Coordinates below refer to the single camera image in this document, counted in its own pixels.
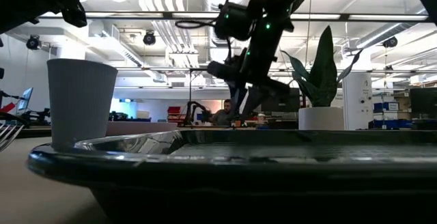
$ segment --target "white paper cup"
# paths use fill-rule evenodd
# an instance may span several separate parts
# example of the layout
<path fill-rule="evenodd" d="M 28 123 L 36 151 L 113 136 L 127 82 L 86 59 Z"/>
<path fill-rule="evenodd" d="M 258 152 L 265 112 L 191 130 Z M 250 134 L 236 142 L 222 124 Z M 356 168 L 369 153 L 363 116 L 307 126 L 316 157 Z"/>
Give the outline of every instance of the white paper cup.
<path fill-rule="evenodd" d="M 117 77 L 112 66 L 87 60 L 47 61 L 52 147 L 104 137 Z"/>

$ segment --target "black plate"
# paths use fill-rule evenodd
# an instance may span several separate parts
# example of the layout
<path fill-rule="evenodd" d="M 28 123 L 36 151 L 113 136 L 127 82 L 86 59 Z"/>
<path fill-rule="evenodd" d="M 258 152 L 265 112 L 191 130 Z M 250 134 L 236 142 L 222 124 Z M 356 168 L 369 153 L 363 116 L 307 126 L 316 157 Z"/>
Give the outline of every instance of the black plate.
<path fill-rule="evenodd" d="M 269 203 L 279 201 L 329 208 L 338 199 L 338 208 L 365 199 L 376 208 L 435 198 L 436 145 L 430 131 L 185 130 L 82 141 L 62 152 L 41 145 L 27 166 L 89 187 L 117 221 L 145 206 L 183 214 L 190 201 L 202 213 L 225 206 L 227 214 L 269 215 Z"/>

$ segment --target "person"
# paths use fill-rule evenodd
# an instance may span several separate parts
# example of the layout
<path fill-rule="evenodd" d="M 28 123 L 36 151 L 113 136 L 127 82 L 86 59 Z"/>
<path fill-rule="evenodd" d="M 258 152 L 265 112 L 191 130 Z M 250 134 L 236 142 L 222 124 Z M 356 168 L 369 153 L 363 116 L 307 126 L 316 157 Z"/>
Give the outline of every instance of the person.
<path fill-rule="evenodd" d="M 231 126 L 231 100 L 225 100 L 223 108 L 217 111 L 211 119 L 212 125 Z"/>

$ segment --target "desk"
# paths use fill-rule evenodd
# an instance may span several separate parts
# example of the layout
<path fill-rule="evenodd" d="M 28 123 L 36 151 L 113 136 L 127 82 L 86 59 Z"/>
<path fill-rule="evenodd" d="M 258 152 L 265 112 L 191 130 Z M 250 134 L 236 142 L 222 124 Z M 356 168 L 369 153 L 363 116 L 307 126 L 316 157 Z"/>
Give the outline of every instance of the desk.
<path fill-rule="evenodd" d="M 111 223 L 87 188 L 46 180 L 25 167 L 30 150 L 50 141 L 16 139 L 0 153 L 0 223 Z"/>

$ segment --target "ceiling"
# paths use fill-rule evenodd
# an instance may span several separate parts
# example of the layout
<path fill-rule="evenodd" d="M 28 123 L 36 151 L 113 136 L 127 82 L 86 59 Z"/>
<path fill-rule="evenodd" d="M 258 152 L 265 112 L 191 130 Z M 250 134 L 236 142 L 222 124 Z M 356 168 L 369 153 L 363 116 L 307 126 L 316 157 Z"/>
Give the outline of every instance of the ceiling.
<path fill-rule="evenodd" d="M 114 11 L 142 11 L 139 5 L 139 0 L 85 0 L 84 8 L 88 12 L 114 12 Z M 189 12 L 205 12 L 208 11 L 206 0 L 180 0 L 184 9 Z M 242 3 L 247 4 L 249 0 L 244 0 Z M 165 10 L 169 10 L 165 0 L 160 0 L 164 5 Z M 177 7 L 177 1 L 172 0 L 173 7 Z M 299 13 L 331 13 L 331 14 L 414 14 L 417 8 L 421 7 L 419 0 L 306 0 L 298 9 Z M 150 20 L 106 20 L 102 22 L 105 28 L 108 25 L 115 25 L 120 32 L 119 40 L 123 42 L 136 56 L 145 61 L 149 66 L 166 66 L 169 61 L 165 59 L 166 49 L 168 49 L 164 40 L 159 35 L 159 32 L 154 28 Z M 169 21 L 170 25 L 174 25 L 174 21 Z M 59 25 L 59 27 L 67 27 L 62 19 L 58 20 L 41 20 L 38 27 L 46 27 L 50 25 Z M 311 63 L 314 60 L 317 50 L 318 37 L 323 30 L 330 26 L 333 31 L 334 43 L 336 45 L 337 54 L 335 59 L 337 63 L 342 60 L 342 49 L 348 46 L 351 42 L 360 39 L 369 33 L 384 27 L 386 23 L 340 23 L 340 22 L 314 22 L 314 21 L 298 21 L 294 22 L 295 30 L 293 33 L 284 32 L 279 45 L 279 50 L 287 51 L 289 54 L 297 57 L 303 62 Z M 155 30 L 156 43 L 153 46 L 146 46 L 143 43 L 145 31 L 148 29 Z M 75 34 L 76 30 L 67 27 L 66 30 Z M 209 52 L 211 45 L 208 37 L 208 28 L 188 30 L 195 50 L 198 52 L 198 62 L 200 65 L 210 61 Z M 386 65 L 399 63 L 401 60 L 406 61 L 411 56 L 418 55 L 414 61 L 409 61 L 402 67 L 420 68 L 421 66 L 429 66 L 434 61 L 437 61 L 437 54 L 433 49 L 437 45 L 437 28 L 431 23 L 421 23 L 415 25 L 396 35 L 399 43 L 395 48 L 386 50 L 381 46 L 374 46 L 371 51 L 371 66 L 370 68 L 382 69 Z M 180 32 L 176 29 L 175 33 L 178 38 Z M 93 35 L 84 36 L 82 41 L 92 46 L 93 54 L 98 54 L 103 59 L 112 62 L 114 66 L 124 67 L 129 66 L 128 61 L 124 60 L 123 56 L 113 51 L 110 44 L 97 44 L 93 42 Z M 239 48 L 244 48 L 248 42 L 235 42 L 234 47 L 236 53 L 239 53 Z M 273 68 L 284 68 L 289 66 L 288 60 L 282 58 L 282 55 L 277 54 L 278 61 L 272 65 Z M 131 73 L 133 76 L 139 76 L 138 72 Z M 129 76 L 129 72 L 123 73 L 123 76 Z"/>

